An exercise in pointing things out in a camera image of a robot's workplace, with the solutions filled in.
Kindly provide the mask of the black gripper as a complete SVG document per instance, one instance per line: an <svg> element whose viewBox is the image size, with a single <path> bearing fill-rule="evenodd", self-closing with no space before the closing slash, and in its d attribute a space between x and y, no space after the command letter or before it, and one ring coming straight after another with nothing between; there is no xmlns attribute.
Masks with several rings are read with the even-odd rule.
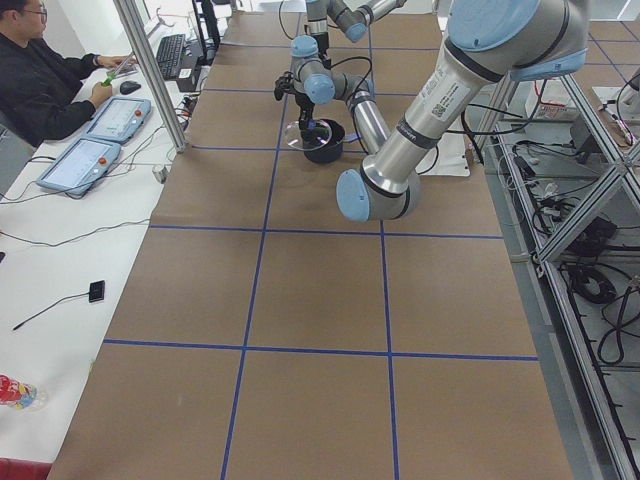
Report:
<svg viewBox="0 0 640 480"><path fill-rule="evenodd" d="M296 94L296 104L300 109L298 125L301 131L308 130L313 123L315 104L305 93Z"/></svg>

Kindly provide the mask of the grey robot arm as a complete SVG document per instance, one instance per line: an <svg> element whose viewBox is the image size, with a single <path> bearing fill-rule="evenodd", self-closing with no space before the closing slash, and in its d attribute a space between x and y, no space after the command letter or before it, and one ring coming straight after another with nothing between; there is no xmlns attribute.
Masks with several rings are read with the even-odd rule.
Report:
<svg viewBox="0 0 640 480"><path fill-rule="evenodd" d="M336 198L351 221L393 220L420 200L418 164L486 85L546 80L586 60L588 1L455 1L435 70L395 129L359 169L342 173Z"/></svg>
<svg viewBox="0 0 640 480"><path fill-rule="evenodd" d="M295 97L297 121L285 128L287 144L304 152L318 151L338 139L327 120L316 119L314 108L342 101L355 133L367 153L377 152L390 135L365 75L340 72L328 56L329 24L356 43L372 23L405 5L403 1L368 1L354 9L344 1L307 1L307 33L291 42L291 69L283 90Z"/></svg>

